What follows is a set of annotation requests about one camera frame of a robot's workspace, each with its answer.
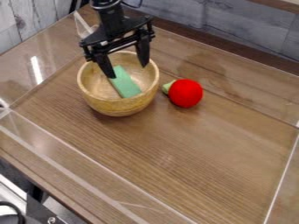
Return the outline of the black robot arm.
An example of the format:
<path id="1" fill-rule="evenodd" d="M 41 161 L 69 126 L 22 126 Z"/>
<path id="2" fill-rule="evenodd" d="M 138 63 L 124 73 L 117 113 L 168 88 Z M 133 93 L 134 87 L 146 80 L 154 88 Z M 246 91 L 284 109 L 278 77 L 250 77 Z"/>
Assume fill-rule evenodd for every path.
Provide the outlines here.
<path id="1" fill-rule="evenodd" d="M 133 46 L 141 67 L 149 62 L 149 43 L 154 37 L 153 17 L 128 17 L 121 0 L 90 0 L 89 4 L 97 12 L 98 27 L 78 42 L 78 46 L 85 60 L 96 62 L 104 75 L 114 79 L 116 74 L 108 58 L 110 53 Z"/>

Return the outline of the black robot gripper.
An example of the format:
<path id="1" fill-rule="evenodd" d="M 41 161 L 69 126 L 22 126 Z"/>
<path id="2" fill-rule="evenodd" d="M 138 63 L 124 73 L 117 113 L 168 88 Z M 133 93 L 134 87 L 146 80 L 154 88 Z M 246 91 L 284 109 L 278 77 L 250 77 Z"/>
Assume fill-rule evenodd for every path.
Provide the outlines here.
<path id="1" fill-rule="evenodd" d="M 80 42 L 86 61 L 96 61 L 98 68 L 109 79 L 116 78 L 113 67 L 106 54 L 129 46 L 134 46 L 136 56 L 141 67 L 149 62 L 149 43 L 154 37 L 152 16 L 124 17 L 121 27 L 109 33 L 101 24 L 96 31 Z"/>

